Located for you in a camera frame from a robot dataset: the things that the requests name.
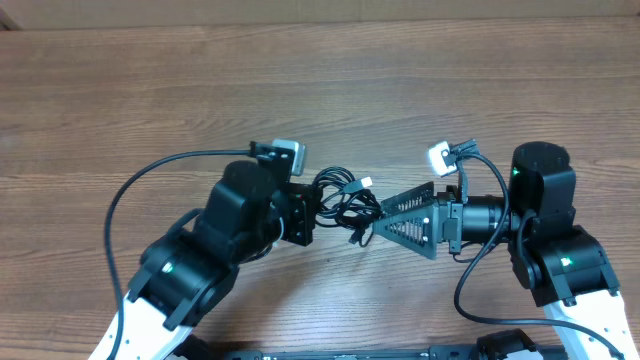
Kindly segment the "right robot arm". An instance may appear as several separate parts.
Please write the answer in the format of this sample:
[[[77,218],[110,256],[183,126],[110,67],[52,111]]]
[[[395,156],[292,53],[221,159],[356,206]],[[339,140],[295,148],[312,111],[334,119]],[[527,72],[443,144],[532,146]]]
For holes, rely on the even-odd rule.
[[[508,247],[512,270],[544,318],[463,317],[501,325],[455,353],[457,359],[636,359],[620,283],[599,241],[575,224],[576,174],[561,146],[528,142],[513,153],[501,196],[471,196],[463,164],[485,162],[474,140],[441,142],[427,158],[439,176],[457,174],[443,192],[424,185],[386,199],[375,234],[433,259],[445,244],[458,256],[480,245],[470,269],[496,245]]]

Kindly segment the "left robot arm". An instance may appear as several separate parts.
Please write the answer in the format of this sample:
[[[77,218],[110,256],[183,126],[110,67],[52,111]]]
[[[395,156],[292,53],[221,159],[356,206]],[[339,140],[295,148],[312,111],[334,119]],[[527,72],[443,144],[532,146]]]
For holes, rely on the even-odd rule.
[[[319,189],[291,182],[284,160],[234,161],[203,208],[142,254],[94,359],[166,359],[232,290],[242,264],[278,240],[307,246]]]

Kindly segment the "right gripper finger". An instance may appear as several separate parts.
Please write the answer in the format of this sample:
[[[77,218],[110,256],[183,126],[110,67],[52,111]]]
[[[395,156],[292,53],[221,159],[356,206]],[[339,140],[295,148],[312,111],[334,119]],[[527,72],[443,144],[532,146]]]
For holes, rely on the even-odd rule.
[[[373,232],[427,259],[435,260],[440,241],[437,206],[424,205],[379,219],[373,223]]]
[[[420,186],[394,195],[381,202],[385,216],[392,216],[429,203],[434,197],[434,183],[426,182]]]

